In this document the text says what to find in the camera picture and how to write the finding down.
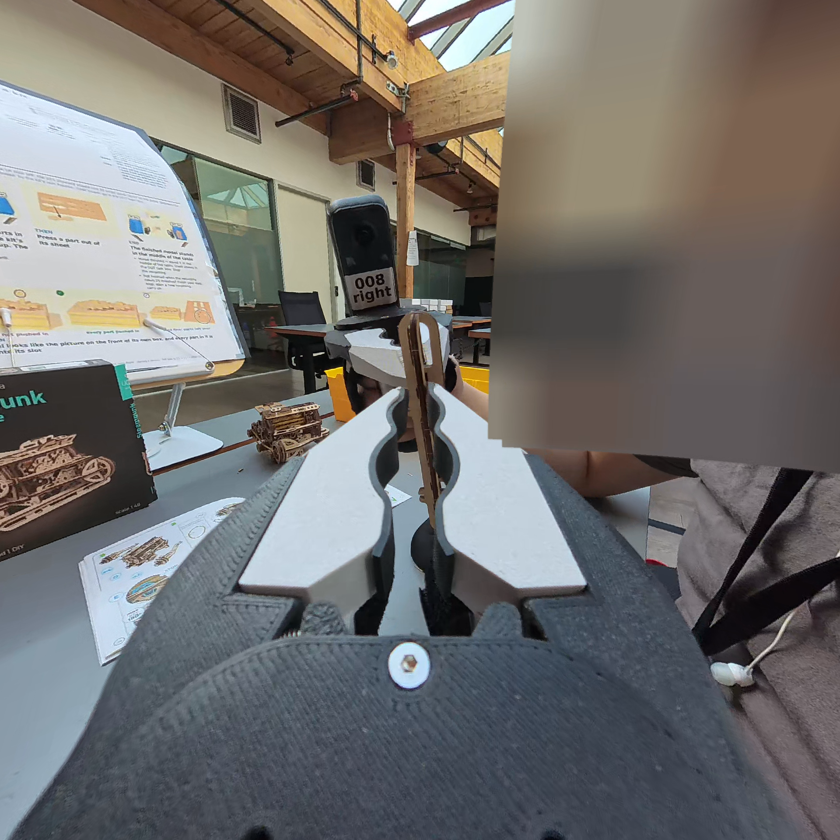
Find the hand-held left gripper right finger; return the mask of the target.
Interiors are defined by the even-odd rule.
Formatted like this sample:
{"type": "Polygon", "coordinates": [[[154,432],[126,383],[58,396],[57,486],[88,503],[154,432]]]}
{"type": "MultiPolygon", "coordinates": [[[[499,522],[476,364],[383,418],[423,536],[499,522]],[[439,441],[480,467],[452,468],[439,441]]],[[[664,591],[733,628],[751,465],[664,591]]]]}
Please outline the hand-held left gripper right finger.
{"type": "Polygon", "coordinates": [[[577,595],[587,582],[523,451],[441,385],[427,397],[444,593],[479,616],[489,606],[577,595]]]}

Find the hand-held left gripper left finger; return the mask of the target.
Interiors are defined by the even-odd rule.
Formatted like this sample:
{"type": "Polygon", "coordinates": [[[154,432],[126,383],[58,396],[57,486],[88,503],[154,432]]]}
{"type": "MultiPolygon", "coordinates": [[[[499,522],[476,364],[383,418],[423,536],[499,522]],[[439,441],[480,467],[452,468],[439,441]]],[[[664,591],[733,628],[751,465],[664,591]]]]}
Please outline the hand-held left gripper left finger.
{"type": "Polygon", "coordinates": [[[309,451],[238,579],[246,593],[334,605],[378,634],[394,581],[392,501],[407,391],[390,390],[309,451]]]}

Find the wooden slotted bar assembly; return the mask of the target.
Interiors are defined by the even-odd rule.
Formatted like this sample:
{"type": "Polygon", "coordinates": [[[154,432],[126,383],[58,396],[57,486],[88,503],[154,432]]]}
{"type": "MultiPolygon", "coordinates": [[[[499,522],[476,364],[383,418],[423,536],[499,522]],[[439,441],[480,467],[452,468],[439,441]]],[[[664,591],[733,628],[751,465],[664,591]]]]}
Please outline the wooden slotted bar assembly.
{"type": "Polygon", "coordinates": [[[439,324],[425,310],[405,315],[398,326],[411,418],[423,477],[423,501],[429,524],[436,527],[436,506],[441,481],[434,466],[434,436],[429,417],[431,384],[445,383],[445,366],[440,347],[439,324]]]}

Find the assembled wooden model vehicle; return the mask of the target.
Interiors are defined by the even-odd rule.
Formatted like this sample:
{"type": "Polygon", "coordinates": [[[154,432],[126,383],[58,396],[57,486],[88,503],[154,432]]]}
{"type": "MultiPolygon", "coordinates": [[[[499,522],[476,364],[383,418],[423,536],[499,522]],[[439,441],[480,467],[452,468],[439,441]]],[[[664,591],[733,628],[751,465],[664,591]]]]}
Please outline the assembled wooden model vehicle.
{"type": "Polygon", "coordinates": [[[251,424],[247,435],[255,442],[257,451],[268,454],[278,466],[329,436],[315,402],[294,406],[272,402],[255,409],[259,420],[251,424]]]}

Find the black model kit box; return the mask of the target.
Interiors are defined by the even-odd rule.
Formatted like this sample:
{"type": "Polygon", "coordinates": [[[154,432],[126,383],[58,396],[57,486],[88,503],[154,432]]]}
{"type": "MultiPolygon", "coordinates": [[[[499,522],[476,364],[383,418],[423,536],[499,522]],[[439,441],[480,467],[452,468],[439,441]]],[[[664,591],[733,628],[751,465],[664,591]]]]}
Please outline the black model kit box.
{"type": "Polygon", "coordinates": [[[124,365],[2,368],[1,561],[157,497],[124,365]]]}

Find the person's right hand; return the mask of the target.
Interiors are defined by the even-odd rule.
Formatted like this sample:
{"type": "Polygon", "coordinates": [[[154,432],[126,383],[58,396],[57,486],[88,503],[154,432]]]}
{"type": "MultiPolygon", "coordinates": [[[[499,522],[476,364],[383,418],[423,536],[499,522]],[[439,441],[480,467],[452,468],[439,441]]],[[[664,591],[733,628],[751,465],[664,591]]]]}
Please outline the person's right hand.
{"type": "Polygon", "coordinates": [[[457,370],[455,386],[452,390],[454,398],[466,405],[473,413],[489,422],[489,396],[472,384],[464,380],[462,371],[457,370]]]}

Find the yellow plastic bin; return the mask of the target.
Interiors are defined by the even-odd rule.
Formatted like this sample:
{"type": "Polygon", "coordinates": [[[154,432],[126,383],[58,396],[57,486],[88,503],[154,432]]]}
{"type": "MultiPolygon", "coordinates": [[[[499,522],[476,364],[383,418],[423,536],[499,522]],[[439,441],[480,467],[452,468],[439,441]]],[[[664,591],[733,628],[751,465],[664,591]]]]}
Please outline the yellow plastic bin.
{"type": "MultiPolygon", "coordinates": [[[[489,392],[489,368],[485,366],[462,365],[463,379],[483,393],[489,392]]],[[[343,378],[343,367],[334,367],[326,371],[329,393],[332,399],[332,413],[339,423],[347,423],[355,417],[348,391],[343,378]]]]}

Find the wooden top office desk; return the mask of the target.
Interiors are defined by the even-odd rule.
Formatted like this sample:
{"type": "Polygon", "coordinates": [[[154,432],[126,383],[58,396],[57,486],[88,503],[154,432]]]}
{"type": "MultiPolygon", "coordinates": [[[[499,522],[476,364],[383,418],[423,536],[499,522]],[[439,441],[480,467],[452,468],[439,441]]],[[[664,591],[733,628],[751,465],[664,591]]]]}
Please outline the wooden top office desk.
{"type": "Polygon", "coordinates": [[[316,380],[328,371],[344,369],[345,362],[327,352],[325,339],[331,330],[332,326],[325,323],[264,327],[269,338],[283,343],[288,366],[302,373],[305,394],[317,392],[316,380]]]}

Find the black quilted rest pad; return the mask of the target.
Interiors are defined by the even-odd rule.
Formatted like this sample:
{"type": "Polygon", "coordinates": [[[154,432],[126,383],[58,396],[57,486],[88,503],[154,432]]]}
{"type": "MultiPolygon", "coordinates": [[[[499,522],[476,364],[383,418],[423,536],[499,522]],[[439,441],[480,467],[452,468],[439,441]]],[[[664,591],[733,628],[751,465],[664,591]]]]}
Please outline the black quilted rest pad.
{"type": "Polygon", "coordinates": [[[453,553],[448,551],[447,545],[441,543],[435,528],[429,518],[423,521],[411,540],[411,557],[415,567],[426,573],[434,567],[434,558],[438,557],[440,564],[451,564],[453,553]]]}

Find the black office chair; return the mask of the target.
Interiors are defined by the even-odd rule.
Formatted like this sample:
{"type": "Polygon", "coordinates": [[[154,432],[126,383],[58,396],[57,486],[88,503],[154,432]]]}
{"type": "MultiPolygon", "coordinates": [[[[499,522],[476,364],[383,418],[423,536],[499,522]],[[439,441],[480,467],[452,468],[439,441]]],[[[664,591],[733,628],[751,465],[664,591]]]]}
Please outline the black office chair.
{"type": "Polygon", "coordinates": [[[327,324],[319,294],[316,291],[278,292],[283,326],[294,324],[327,324]]]}

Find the illustrated instruction booklet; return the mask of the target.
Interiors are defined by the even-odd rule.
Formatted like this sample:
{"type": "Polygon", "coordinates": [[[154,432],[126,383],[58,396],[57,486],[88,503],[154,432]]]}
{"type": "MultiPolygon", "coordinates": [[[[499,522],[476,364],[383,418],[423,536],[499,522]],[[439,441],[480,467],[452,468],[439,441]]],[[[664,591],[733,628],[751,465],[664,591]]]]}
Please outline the illustrated instruction booklet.
{"type": "Polygon", "coordinates": [[[85,555],[78,568],[101,666],[121,654],[149,604],[195,547],[244,502],[212,501],[85,555]]]}

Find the printed instruction sheet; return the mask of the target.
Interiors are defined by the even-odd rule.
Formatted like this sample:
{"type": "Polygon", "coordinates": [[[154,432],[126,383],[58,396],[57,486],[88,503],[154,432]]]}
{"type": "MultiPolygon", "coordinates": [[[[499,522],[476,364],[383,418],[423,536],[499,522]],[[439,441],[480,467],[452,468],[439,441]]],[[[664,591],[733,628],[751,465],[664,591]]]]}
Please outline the printed instruction sheet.
{"type": "Polygon", "coordinates": [[[1,205],[3,366],[246,357],[203,220],[141,129],[3,82],[1,205]]]}

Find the person's grey top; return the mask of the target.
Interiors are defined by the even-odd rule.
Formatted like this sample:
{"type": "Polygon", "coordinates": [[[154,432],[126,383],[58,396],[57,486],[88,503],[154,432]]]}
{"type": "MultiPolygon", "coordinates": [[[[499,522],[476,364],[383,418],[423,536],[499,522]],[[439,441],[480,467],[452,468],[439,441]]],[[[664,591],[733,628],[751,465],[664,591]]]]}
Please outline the person's grey top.
{"type": "MultiPolygon", "coordinates": [[[[712,603],[760,517],[779,469],[675,458],[677,475],[697,478],[696,518],[677,556],[677,606],[693,626],[712,603]]],[[[815,473],[798,490],[738,570],[713,620],[740,616],[767,586],[838,560],[838,474],[815,473]]],[[[773,621],[709,658],[756,664],[754,685],[723,694],[759,767],[807,838],[838,838],[838,577],[796,597],[773,621]]]]}

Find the wooden support post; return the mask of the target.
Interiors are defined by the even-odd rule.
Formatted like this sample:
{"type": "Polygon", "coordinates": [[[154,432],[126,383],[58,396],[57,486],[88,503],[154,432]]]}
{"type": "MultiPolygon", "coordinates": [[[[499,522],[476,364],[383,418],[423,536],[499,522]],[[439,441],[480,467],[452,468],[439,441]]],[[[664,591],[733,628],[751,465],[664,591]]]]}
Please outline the wooden support post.
{"type": "Polygon", "coordinates": [[[414,267],[407,264],[410,234],[414,231],[416,153],[413,143],[395,147],[396,279],[401,299],[413,298],[414,267]]]}

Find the large wall vent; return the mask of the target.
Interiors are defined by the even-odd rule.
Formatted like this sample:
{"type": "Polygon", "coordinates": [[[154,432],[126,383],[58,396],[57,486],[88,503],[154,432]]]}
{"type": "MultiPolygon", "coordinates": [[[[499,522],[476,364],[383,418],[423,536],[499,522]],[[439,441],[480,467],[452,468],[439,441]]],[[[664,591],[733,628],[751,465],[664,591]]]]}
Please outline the large wall vent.
{"type": "Polygon", "coordinates": [[[259,103],[228,84],[222,84],[226,131],[250,142],[261,143],[259,103]]]}

